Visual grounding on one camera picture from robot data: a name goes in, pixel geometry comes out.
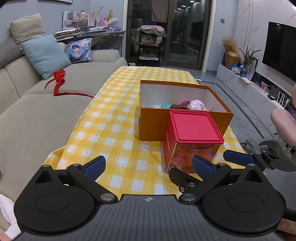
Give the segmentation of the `pink soft cloth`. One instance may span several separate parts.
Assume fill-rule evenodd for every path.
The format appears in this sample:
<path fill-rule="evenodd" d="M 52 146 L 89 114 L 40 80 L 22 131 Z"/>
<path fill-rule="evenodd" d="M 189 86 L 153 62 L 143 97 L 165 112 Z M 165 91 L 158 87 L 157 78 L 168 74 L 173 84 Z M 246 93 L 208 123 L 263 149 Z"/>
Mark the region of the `pink soft cloth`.
<path fill-rule="evenodd" d="M 189 110 L 197 110 L 197 111 L 207 111 L 206 107 L 204 106 L 203 102 L 196 99 L 192 100 L 187 104 L 187 108 Z"/>

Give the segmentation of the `teal soft toy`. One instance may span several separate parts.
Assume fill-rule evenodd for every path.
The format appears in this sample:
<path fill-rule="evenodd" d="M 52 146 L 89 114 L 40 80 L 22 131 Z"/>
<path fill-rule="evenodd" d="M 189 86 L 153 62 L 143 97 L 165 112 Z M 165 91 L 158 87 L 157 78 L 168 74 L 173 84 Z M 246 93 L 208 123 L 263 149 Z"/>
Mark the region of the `teal soft toy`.
<path fill-rule="evenodd" d="M 161 105 L 161 108 L 170 109 L 171 108 L 171 104 L 163 104 L 163 105 Z"/>

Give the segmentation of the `red lidded plastic container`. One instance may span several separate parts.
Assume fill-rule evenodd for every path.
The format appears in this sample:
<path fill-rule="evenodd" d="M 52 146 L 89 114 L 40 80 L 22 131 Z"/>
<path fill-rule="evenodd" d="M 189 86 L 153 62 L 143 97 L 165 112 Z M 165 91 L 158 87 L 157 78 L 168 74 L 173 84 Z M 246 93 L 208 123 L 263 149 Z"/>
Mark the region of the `red lidded plastic container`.
<path fill-rule="evenodd" d="M 195 155 L 213 161 L 224 138 L 206 111 L 170 110 L 163 141 L 166 171 L 193 173 Z"/>

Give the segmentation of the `white tv console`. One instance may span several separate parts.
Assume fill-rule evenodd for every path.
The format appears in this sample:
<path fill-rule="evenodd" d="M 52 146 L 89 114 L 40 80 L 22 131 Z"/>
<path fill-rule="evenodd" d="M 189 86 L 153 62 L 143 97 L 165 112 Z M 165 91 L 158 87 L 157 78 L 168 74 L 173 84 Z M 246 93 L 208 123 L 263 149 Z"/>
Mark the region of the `white tv console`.
<path fill-rule="evenodd" d="M 283 107 L 267 97 L 267 94 L 256 84 L 246 83 L 240 76 L 219 64 L 216 77 L 229 87 L 265 125 L 271 124 L 270 115 L 276 108 Z"/>

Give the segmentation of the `yellow checkered tablecloth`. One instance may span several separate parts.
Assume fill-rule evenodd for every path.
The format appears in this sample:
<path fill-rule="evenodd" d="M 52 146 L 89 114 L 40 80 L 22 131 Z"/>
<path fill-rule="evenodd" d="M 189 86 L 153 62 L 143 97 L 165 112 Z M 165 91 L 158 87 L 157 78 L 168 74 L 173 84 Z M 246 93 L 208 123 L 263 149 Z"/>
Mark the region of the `yellow checkered tablecloth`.
<path fill-rule="evenodd" d="M 106 170 L 97 181 L 118 197 L 180 195 L 165 171 L 162 143 L 142 142 L 138 138 L 141 80 L 196 83 L 189 72 L 182 70 L 119 68 L 83 111 L 67 144 L 49 154 L 45 163 L 54 169 L 65 169 L 103 156 Z"/>

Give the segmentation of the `orange cardboard box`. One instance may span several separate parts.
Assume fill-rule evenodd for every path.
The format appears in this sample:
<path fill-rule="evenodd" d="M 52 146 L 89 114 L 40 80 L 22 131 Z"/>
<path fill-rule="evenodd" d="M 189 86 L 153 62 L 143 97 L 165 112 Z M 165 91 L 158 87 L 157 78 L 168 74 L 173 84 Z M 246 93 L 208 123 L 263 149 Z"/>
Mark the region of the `orange cardboard box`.
<path fill-rule="evenodd" d="M 166 133 L 169 109 L 165 104 L 200 100 L 224 135 L 234 113 L 208 86 L 192 83 L 141 80 L 139 89 L 139 140 L 162 142 Z"/>

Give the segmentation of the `beige sofa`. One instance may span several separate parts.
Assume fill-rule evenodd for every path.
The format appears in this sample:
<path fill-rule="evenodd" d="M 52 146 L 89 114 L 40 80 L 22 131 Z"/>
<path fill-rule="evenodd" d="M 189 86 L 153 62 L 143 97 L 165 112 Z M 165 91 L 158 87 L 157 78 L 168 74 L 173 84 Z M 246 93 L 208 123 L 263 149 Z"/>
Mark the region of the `beige sofa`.
<path fill-rule="evenodd" d="M 1 60 L 1 194 L 16 201 L 48 154 L 67 143 L 79 117 L 126 60 L 117 50 L 93 50 L 88 62 L 65 68 L 65 83 L 44 79 L 20 53 Z"/>

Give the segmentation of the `green potted plant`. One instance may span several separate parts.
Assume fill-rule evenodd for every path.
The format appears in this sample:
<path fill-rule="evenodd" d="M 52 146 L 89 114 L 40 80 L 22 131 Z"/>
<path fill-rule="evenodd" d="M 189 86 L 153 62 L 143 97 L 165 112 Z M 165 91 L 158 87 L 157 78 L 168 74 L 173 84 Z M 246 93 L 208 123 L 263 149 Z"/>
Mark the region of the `green potted plant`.
<path fill-rule="evenodd" d="M 242 69 L 241 69 L 240 74 L 243 77 L 246 77 L 248 66 L 255 60 L 254 54 L 261 51 L 261 49 L 254 50 L 253 48 L 254 48 L 254 46 L 252 46 L 250 49 L 247 47 L 245 51 L 240 49 L 240 51 L 242 52 L 242 56 L 243 56 Z"/>

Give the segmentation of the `black television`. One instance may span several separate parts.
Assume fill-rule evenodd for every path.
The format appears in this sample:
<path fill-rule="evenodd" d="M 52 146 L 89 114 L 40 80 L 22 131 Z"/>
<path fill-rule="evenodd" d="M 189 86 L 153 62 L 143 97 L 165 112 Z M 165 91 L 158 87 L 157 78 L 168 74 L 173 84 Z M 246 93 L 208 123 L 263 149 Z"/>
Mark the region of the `black television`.
<path fill-rule="evenodd" d="M 262 63 L 295 81 L 296 28 L 269 22 Z"/>

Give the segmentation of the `gold vase with dried flowers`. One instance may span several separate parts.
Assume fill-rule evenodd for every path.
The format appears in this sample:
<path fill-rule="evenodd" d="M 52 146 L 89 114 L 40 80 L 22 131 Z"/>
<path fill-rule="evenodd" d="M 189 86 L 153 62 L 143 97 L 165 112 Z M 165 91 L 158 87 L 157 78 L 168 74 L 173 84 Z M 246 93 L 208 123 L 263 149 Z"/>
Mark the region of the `gold vase with dried flowers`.
<path fill-rule="evenodd" d="M 240 55 L 236 51 L 236 41 L 225 37 L 222 39 L 222 46 L 225 49 L 225 66 L 230 69 L 232 65 L 238 65 L 241 61 Z"/>

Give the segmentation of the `red ribbon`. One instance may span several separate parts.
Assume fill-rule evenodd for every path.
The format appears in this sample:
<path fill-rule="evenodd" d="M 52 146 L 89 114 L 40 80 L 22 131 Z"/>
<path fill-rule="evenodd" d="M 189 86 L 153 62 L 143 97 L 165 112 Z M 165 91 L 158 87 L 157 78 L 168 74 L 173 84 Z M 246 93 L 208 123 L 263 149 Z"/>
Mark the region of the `red ribbon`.
<path fill-rule="evenodd" d="M 85 96 L 85 97 L 90 97 L 93 98 L 93 96 L 86 94 L 86 93 L 80 93 L 80 92 L 60 92 L 59 88 L 65 83 L 65 70 L 58 70 L 53 74 L 53 77 L 51 80 L 49 80 L 45 87 L 44 90 L 46 90 L 47 86 L 51 82 L 56 82 L 54 89 L 53 89 L 53 96 L 63 96 L 63 95 L 78 95 L 78 96 Z"/>

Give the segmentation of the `blue floral cushion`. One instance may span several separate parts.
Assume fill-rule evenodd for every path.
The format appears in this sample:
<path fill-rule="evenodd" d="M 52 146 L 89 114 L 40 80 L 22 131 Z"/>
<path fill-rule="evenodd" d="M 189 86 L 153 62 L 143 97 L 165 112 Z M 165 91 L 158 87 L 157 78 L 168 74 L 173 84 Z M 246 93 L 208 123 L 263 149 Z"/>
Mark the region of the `blue floral cushion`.
<path fill-rule="evenodd" d="M 65 53 L 71 63 L 91 60 L 90 51 L 93 38 L 85 38 L 66 45 Z"/>

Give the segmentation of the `light blue cushion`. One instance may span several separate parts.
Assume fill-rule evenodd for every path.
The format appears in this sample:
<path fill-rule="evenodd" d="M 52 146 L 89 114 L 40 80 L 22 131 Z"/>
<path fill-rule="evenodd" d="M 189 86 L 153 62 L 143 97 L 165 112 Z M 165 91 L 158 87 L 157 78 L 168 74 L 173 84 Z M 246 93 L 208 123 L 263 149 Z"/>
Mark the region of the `light blue cushion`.
<path fill-rule="evenodd" d="M 48 79 L 54 72 L 71 65 L 53 35 L 23 42 L 21 46 L 30 64 L 43 79 Z"/>

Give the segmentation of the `cluttered side desk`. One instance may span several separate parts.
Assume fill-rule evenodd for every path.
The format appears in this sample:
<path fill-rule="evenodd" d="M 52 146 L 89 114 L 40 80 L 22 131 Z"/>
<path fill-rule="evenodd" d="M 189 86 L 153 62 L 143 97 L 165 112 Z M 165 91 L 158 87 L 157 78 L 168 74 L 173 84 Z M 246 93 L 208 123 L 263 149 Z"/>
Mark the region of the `cluttered side desk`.
<path fill-rule="evenodd" d="M 91 38 L 93 46 L 102 44 L 108 39 L 123 37 L 125 30 L 115 25 L 119 20 L 113 16 L 113 10 L 110 10 L 106 17 L 100 18 L 103 8 L 102 4 L 92 15 L 85 10 L 64 11 L 63 28 L 56 32 L 54 37 L 58 42 L 64 43 Z"/>

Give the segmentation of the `dark grey cushion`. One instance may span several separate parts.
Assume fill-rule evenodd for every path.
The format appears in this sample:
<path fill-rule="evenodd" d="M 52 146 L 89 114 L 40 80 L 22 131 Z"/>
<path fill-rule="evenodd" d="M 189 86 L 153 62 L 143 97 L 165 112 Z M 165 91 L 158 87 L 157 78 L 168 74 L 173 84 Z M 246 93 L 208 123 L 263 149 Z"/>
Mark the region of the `dark grey cushion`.
<path fill-rule="evenodd" d="M 4 68 L 22 56 L 23 53 L 13 38 L 0 43 L 0 68 Z"/>

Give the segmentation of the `black shelf cart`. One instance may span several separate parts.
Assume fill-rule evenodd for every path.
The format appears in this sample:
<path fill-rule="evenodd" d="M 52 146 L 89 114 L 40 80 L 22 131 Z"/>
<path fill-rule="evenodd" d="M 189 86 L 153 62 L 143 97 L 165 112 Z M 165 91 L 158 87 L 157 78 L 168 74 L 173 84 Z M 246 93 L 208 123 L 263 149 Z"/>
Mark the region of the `black shelf cart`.
<path fill-rule="evenodd" d="M 162 41 L 167 36 L 165 29 L 158 25 L 142 25 L 137 30 L 139 31 L 137 64 L 158 67 Z"/>

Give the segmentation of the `beige cushion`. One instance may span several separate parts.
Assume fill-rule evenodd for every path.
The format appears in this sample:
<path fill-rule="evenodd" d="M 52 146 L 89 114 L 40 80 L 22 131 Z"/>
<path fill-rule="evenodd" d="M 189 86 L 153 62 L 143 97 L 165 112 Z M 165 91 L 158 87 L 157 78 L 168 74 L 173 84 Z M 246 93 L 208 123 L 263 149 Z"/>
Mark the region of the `beige cushion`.
<path fill-rule="evenodd" d="M 22 43 L 45 36 L 41 14 L 20 18 L 10 23 L 11 36 L 22 49 Z"/>

